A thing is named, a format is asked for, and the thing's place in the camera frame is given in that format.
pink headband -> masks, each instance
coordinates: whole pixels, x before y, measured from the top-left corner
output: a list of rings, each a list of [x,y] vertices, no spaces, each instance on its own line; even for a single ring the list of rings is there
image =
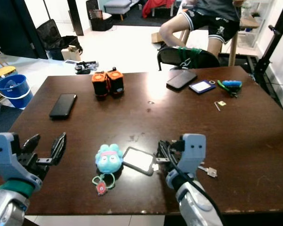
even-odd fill
[[[112,155],[112,154],[117,155],[117,152],[116,151],[107,151],[107,152],[101,153],[100,156],[102,157],[102,156],[105,156],[105,155]]]

green tool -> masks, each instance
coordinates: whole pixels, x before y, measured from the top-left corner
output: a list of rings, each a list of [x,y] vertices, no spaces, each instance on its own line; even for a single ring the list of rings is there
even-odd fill
[[[241,81],[223,81],[223,83],[227,84],[224,85],[220,80],[218,80],[217,83],[222,89],[226,90],[231,97],[237,98],[237,92],[242,88]]]

plush keychain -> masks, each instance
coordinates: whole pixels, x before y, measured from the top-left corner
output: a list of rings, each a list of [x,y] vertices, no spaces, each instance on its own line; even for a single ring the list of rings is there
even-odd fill
[[[100,146],[98,153],[95,155],[95,164],[102,174],[92,179],[92,183],[96,185],[98,195],[104,195],[108,189],[114,187],[115,177],[113,173],[120,169],[123,162],[122,155],[122,151],[119,150],[117,144]],[[113,178],[110,186],[106,186],[104,182],[105,174],[109,174]]]

blue plush toy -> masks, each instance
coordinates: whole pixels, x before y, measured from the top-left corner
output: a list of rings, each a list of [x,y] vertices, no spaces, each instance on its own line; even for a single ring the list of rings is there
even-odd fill
[[[95,155],[95,164],[101,173],[114,173],[121,167],[122,155],[117,144],[101,145]]]

knee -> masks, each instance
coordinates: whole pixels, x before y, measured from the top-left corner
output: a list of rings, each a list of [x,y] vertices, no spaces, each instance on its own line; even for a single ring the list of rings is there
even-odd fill
[[[159,34],[162,36],[162,38],[167,38],[173,34],[173,29],[167,23],[164,23],[159,29]]]

